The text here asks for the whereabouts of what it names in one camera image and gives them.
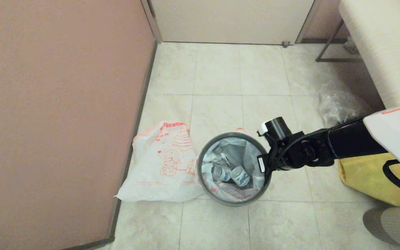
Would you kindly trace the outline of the used white red-print trash bag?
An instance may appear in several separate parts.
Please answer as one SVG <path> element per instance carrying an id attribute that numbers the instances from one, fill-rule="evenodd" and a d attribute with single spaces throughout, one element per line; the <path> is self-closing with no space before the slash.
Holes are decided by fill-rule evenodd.
<path id="1" fill-rule="evenodd" d="M 217 155 L 214 154 L 213 149 L 218 145 L 222 147 L 223 152 L 232 164 L 231 170 L 234 167 L 242 166 L 250 175 L 250 183 L 243 188 L 261 188 L 263 180 L 268 177 L 260 172 L 257 156 L 266 154 L 267 151 L 260 142 L 242 128 L 220 134 L 206 143 L 197 157 L 196 170 L 198 175 L 205 174 L 207 178 L 213 180 L 212 167 L 213 163 L 217 163 Z"/>

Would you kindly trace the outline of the clear plastic bag dark contents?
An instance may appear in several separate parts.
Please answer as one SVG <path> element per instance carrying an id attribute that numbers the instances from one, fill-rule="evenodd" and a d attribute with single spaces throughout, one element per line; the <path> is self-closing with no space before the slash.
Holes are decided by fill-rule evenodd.
<path id="1" fill-rule="evenodd" d="M 373 113 L 373 108 L 366 101 L 336 82 L 321 85 L 315 97 L 315 108 L 324 128 L 334 127 Z"/>

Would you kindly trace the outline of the yellow fabric tote bag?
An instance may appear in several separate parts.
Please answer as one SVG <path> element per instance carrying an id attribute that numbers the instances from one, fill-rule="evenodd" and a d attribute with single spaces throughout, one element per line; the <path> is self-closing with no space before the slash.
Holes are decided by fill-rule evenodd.
<path id="1" fill-rule="evenodd" d="M 340 159 L 339 176 L 342 182 L 372 198 L 400 206 L 400 188 L 384 174 L 383 165 L 395 157 L 390 153 Z"/>

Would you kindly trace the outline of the flat white cartoon-print plastic bag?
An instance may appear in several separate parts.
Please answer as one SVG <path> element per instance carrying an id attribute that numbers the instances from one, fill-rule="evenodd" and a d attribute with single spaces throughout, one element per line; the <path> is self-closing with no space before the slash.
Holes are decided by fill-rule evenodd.
<path id="1" fill-rule="evenodd" d="M 184 202 L 203 193 L 197 154 L 183 122 L 162 121 L 132 142 L 134 166 L 116 197 L 124 202 Z"/>

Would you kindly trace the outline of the clear plastic water bottle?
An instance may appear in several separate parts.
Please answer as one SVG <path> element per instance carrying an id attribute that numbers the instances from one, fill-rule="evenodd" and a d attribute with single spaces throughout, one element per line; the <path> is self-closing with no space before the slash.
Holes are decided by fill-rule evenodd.
<path id="1" fill-rule="evenodd" d="M 228 182 L 231 179 L 231 169 L 228 166 L 223 166 L 217 163 L 213 163 L 212 167 L 212 178 L 213 181 Z"/>
<path id="2" fill-rule="evenodd" d="M 242 166 L 234 167 L 231 170 L 230 176 L 238 187 L 245 187 L 250 183 L 250 175 Z"/>
<path id="3" fill-rule="evenodd" d="M 230 163 L 227 155 L 223 152 L 223 149 L 220 145 L 216 146 L 216 148 L 213 149 L 213 152 L 217 156 L 218 164 L 222 166 L 232 167 L 232 164 Z"/>

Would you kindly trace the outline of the small clear plastic item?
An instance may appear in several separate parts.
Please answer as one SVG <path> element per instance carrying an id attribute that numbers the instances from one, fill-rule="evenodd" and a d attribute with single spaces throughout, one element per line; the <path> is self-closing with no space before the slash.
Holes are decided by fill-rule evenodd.
<path id="1" fill-rule="evenodd" d="M 347 41 L 343 44 L 343 47 L 352 55 L 359 53 L 352 36 L 347 37 Z"/>

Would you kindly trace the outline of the beige door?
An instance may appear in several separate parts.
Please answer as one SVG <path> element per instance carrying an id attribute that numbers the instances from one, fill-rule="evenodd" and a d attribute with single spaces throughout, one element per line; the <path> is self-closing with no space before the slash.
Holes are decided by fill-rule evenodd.
<path id="1" fill-rule="evenodd" d="M 315 0 L 149 0 L 165 42 L 294 44 Z"/>

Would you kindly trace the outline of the white wood-grain table top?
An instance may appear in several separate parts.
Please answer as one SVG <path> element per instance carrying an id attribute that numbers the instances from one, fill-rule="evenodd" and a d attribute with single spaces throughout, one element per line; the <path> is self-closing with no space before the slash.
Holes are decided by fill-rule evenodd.
<path id="1" fill-rule="evenodd" d="M 400 0 L 340 0 L 339 13 L 384 106 L 400 106 Z"/>

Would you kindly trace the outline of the dark metal table frame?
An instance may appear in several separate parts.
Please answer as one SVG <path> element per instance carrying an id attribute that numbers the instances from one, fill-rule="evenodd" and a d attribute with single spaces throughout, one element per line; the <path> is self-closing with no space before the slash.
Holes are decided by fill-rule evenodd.
<path id="1" fill-rule="evenodd" d="M 330 35 L 330 38 L 327 40 L 325 43 L 324 47 L 322 50 L 319 52 L 318 56 L 316 57 L 315 61 L 320 63 L 357 63 L 357 62 L 362 62 L 361 58 L 323 58 L 323 55 L 327 51 L 328 47 L 330 44 L 332 44 L 335 36 L 338 34 L 340 31 L 341 27 L 344 24 L 344 20 L 341 19 L 340 22 L 335 27 L 335 30 L 332 32 L 332 35 Z"/>

